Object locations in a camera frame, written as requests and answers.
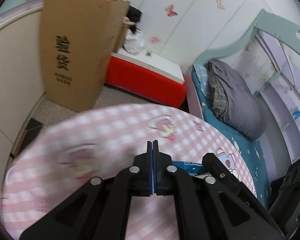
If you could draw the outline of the blue snack wrapper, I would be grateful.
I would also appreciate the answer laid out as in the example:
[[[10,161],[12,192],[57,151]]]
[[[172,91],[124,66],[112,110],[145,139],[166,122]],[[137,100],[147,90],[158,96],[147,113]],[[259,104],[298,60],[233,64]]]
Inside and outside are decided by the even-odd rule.
[[[182,168],[191,176],[201,176],[208,173],[208,170],[200,163],[173,161],[172,164],[177,168]]]

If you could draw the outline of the pink checkered tablecloth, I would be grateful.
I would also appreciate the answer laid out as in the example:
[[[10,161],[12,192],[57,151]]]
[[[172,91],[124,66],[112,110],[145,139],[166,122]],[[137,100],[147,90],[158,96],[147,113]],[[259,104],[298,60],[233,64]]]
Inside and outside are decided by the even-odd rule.
[[[5,229],[18,239],[94,176],[117,175],[157,140],[175,161],[200,163],[214,153],[250,191],[252,176],[237,148],[202,119],[155,104],[128,104],[81,113],[47,128],[12,163],[1,198]]]

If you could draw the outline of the grey blanket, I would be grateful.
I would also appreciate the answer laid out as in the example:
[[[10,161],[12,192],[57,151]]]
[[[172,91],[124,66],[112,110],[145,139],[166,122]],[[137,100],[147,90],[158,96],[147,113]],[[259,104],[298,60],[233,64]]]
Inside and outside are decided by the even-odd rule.
[[[268,125],[265,104],[251,93],[243,77],[227,63],[210,60],[205,66],[214,115],[249,140],[257,140]]]

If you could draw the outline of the red storage box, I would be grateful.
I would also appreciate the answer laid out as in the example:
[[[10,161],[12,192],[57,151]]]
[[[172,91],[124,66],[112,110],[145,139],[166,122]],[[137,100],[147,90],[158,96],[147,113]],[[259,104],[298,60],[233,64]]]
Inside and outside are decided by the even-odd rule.
[[[179,108],[186,98],[185,83],[137,64],[112,56],[108,64],[106,83],[151,101]]]

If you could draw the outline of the white cabinet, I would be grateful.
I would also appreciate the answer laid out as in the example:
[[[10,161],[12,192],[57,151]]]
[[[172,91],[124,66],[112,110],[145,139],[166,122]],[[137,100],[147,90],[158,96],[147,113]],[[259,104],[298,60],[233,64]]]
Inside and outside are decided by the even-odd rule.
[[[42,0],[0,15],[0,197],[10,153],[44,88],[39,62]]]

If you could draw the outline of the white plastic bag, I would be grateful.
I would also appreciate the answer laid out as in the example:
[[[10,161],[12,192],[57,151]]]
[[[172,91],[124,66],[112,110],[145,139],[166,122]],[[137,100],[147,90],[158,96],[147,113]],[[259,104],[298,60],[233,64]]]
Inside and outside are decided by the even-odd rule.
[[[145,48],[143,33],[139,29],[136,29],[135,33],[128,29],[122,46],[130,55],[140,54]]]

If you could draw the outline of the white wardrobe with butterflies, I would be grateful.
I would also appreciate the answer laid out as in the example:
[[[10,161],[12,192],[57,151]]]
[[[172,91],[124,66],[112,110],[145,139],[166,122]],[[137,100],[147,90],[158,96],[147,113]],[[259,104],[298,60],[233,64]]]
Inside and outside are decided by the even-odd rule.
[[[145,47],[183,68],[205,49],[237,40],[260,10],[300,25],[296,0],[127,0],[142,12]]]

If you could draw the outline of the large brown cardboard box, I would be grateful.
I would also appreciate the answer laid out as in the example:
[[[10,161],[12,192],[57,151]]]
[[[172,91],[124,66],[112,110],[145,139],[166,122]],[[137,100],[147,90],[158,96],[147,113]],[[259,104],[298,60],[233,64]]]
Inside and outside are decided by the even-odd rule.
[[[129,3],[123,0],[43,0],[39,55],[47,100],[92,109]]]

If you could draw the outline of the mint green bed frame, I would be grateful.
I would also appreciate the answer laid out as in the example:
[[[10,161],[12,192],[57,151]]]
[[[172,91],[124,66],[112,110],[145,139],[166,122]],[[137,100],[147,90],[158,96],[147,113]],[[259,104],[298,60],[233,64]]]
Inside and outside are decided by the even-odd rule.
[[[245,48],[258,31],[276,38],[300,55],[300,26],[262,9],[237,41],[224,47],[203,51],[195,59],[195,64],[204,65],[211,59],[229,57],[239,52]]]

